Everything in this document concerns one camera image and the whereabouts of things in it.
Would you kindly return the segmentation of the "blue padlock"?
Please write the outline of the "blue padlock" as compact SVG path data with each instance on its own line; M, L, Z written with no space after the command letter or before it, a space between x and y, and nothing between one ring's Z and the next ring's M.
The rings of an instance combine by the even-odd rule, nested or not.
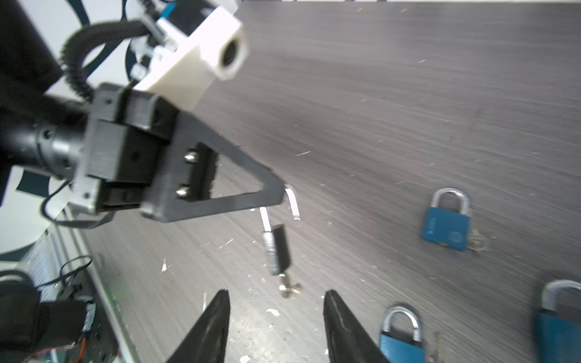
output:
M444 195L458 198L458 211L440 207ZM437 190L431 199L431 205L425 216L421 232L422 240L447 247L451 250L480 252L486 249L484 237L471 230L471 210L468 196L457 188Z
M445 362L443 333L434 331L431 343L425 340L422 318L413 307L400 303L387 309L378 348L389 362Z
M557 310L563 290L580 290L580 283L554 280L543 287L535 320L539 362L580 362L580 322L560 317Z

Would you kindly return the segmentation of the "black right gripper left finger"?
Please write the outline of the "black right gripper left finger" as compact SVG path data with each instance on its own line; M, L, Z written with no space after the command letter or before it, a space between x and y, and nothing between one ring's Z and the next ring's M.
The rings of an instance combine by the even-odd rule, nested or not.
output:
M231 304L219 290L167 363L223 363L228 343Z

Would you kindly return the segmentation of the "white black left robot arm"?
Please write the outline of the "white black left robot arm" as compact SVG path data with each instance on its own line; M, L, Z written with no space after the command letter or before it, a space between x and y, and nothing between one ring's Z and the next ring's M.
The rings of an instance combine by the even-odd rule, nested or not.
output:
M62 179L86 229L118 210L177 222L280 204L284 181L192 112L245 62L242 22L207 1L142 5L55 58L21 5L1 4L1 187L12 166Z

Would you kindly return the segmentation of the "black padlock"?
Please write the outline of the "black padlock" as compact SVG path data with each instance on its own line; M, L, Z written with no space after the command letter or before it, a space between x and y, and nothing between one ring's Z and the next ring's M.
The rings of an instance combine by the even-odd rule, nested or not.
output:
M287 273L291 266L291 253L283 224L272 226L267 207L260 207L263 224L263 244L265 247L266 264L272 276L279 277L279 291L283 298L289 298L296 287L291 283Z

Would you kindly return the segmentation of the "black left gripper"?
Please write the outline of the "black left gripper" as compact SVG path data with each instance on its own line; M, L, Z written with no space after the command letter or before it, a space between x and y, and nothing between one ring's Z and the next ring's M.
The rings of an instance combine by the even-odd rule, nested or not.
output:
M261 189L212 197L220 156ZM73 191L71 206L80 212L95 216L140 206L145 218L168 223L278 205L285 183L164 97L103 83L94 93Z

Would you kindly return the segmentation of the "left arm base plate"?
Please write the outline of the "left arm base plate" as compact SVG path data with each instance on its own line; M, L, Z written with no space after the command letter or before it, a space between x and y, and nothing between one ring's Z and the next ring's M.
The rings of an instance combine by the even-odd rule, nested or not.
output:
M60 283L48 299L48 337L54 362L121 362L120 343L113 331L104 298L88 272L77 272Z

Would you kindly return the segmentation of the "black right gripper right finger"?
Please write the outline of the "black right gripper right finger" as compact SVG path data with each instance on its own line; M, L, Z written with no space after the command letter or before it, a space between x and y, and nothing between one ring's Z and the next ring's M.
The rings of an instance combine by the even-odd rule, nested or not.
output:
M336 290L325 293L323 316L331 363L389 362Z

